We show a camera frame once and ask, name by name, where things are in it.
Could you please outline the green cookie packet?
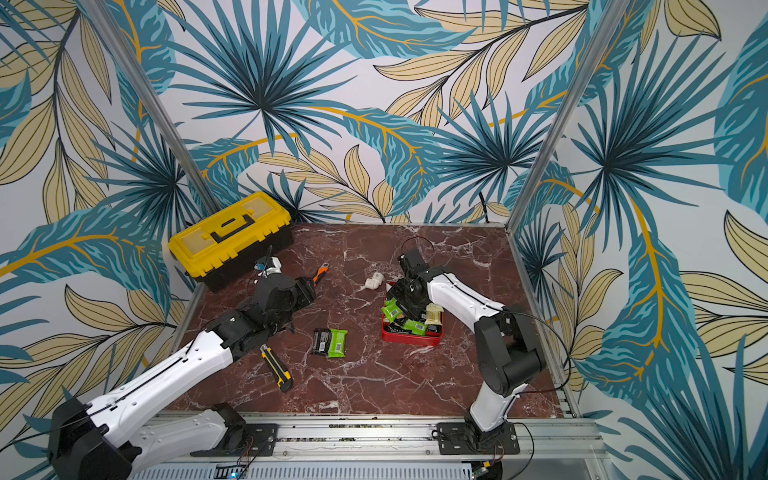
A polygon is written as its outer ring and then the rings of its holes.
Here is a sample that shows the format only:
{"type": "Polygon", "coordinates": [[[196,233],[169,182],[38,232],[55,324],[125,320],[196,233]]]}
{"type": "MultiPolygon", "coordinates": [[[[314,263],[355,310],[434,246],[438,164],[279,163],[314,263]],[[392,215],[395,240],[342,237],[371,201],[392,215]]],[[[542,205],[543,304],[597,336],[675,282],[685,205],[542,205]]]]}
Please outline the green cookie packet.
{"type": "Polygon", "coordinates": [[[395,298],[387,299],[381,311],[387,323],[392,323],[404,317],[404,313],[395,298]]]}
{"type": "Polygon", "coordinates": [[[345,357],[345,344],[348,331],[341,329],[330,330],[330,341],[327,352],[328,358],[344,358],[345,357]]]}
{"type": "Polygon", "coordinates": [[[416,336],[425,336],[427,332],[427,326],[424,323],[410,319],[403,323],[402,328],[416,336]]]}

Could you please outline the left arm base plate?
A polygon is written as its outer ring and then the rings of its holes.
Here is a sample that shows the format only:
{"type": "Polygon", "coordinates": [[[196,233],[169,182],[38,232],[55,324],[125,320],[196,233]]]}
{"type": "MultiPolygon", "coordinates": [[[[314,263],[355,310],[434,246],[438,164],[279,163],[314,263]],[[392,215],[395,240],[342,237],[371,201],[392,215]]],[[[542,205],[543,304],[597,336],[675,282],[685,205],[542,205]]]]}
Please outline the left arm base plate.
{"type": "Polygon", "coordinates": [[[214,447],[190,453],[191,457],[271,457],[279,426],[274,423],[245,424],[230,427],[214,447]]]}

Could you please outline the white plastic pipe elbow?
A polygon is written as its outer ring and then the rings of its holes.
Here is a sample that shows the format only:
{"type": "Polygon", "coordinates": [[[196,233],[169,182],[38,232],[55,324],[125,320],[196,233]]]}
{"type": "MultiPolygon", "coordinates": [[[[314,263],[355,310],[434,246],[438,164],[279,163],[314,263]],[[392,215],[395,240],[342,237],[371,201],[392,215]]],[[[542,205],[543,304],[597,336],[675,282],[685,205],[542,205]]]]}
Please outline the white plastic pipe elbow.
{"type": "Polygon", "coordinates": [[[384,276],[380,272],[374,272],[365,280],[365,288],[368,290],[377,290],[384,283],[384,276]]]}

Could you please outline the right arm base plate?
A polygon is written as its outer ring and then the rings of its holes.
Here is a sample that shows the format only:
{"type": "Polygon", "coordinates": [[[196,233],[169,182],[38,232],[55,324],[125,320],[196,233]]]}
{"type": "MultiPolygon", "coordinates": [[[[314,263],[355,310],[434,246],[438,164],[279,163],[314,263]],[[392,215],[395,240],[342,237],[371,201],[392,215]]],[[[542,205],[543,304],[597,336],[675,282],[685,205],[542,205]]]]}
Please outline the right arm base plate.
{"type": "Polygon", "coordinates": [[[515,428],[503,422],[484,432],[468,420],[441,422],[431,432],[441,455],[516,455],[520,446],[515,428]]]}

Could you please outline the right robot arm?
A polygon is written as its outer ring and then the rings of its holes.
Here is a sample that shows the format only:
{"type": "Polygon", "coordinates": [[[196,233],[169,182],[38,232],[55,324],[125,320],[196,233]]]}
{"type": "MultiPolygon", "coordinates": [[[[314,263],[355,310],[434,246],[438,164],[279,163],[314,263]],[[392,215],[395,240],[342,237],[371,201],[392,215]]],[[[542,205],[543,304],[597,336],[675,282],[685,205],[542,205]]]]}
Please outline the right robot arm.
{"type": "Polygon", "coordinates": [[[461,282],[454,274],[433,269],[401,278],[387,290],[404,316],[417,320],[430,304],[441,307],[473,334],[483,383],[470,407],[471,422],[490,432],[506,421],[514,397],[547,368],[535,328],[504,304],[461,282]]]}

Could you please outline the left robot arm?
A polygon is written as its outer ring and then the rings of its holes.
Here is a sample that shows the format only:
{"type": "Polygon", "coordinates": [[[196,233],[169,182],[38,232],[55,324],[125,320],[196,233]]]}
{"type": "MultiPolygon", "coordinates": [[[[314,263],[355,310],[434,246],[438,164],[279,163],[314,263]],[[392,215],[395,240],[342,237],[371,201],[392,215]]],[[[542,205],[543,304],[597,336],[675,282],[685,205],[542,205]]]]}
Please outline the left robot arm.
{"type": "Polygon", "coordinates": [[[187,421],[146,422],[209,376],[256,352],[283,391],[288,368],[269,347],[294,313],[316,299],[317,277],[273,271],[256,282],[239,308],[209,322],[189,343],[140,376],[83,403],[72,398],[53,413],[47,458],[61,479],[126,479],[186,454],[234,454],[255,445],[244,419],[218,404],[187,421]]]}

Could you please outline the black cookie packet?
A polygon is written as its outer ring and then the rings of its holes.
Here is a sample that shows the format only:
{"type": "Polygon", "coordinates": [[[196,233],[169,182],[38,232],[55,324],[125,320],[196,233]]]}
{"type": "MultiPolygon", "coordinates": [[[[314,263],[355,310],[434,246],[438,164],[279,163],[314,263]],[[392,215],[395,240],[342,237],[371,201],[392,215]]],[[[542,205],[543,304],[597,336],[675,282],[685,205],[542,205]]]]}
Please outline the black cookie packet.
{"type": "Polygon", "coordinates": [[[312,353],[327,356],[330,351],[332,333],[329,328],[317,328],[314,330],[312,353]]]}

